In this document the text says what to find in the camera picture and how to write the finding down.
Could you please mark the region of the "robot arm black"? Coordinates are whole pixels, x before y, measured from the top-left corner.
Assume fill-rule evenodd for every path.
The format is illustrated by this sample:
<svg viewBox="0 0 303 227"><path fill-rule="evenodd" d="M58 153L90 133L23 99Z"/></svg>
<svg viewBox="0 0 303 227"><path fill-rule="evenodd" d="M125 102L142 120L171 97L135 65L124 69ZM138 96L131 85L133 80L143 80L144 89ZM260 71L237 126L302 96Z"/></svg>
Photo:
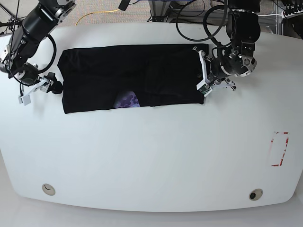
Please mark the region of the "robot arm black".
<svg viewBox="0 0 303 227"><path fill-rule="evenodd" d="M49 72L45 77L40 75L52 66L57 47L50 33L75 8L73 0L40 0L36 7L25 17L22 24L14 29L8 45L0 58L0 70L14 78L21 86L34 86L42 82L46 93L60 94L63 85L54 73ZM48 38L53 45L50 62L43 69L27 62L36 53L41 41Z"/></svg>
<svg viewBox="0 0 303 227"><path fill-rule="evenodd" d="M217 47L217 57L211 63L211 73L216 79L245 77L257 65L254 51L255 42L261 33L257 15L260 12L260 1L229 0L227 6L226 33L231 43Z"/></svg>

